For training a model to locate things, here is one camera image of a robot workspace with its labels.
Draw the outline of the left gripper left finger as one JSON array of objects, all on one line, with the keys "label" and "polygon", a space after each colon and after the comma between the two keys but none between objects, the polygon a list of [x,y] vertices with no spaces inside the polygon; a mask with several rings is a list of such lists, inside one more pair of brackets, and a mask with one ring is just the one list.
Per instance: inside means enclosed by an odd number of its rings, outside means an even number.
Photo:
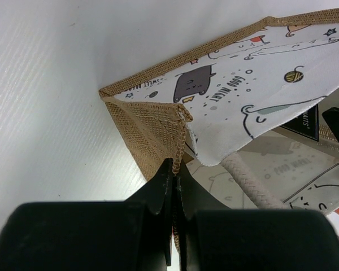
[{"label": "left gripper left finger", "polygon": [[18,206],[0,233],[0,270],[166,270],[172,160],[124,201]]}]

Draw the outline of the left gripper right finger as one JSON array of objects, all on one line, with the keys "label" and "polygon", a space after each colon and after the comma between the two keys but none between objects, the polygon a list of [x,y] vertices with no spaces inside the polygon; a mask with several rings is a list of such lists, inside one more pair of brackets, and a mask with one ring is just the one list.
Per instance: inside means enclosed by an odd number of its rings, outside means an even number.
[{"label": "left gripper right finger", "polygon": [[230,209],[176,176],[181,270],[339,270],[339,240],[317,211]]}]

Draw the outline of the jute canvas bag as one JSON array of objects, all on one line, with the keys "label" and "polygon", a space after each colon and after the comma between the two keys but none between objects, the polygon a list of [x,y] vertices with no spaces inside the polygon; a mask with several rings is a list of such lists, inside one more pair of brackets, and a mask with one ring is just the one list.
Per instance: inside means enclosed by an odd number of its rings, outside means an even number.
[{"label": "jute canvas bag", "polygon": [[184,161],[236,209],[313,209],[339,234],[339,8],[266,17],[103,87],[142,174]]}]

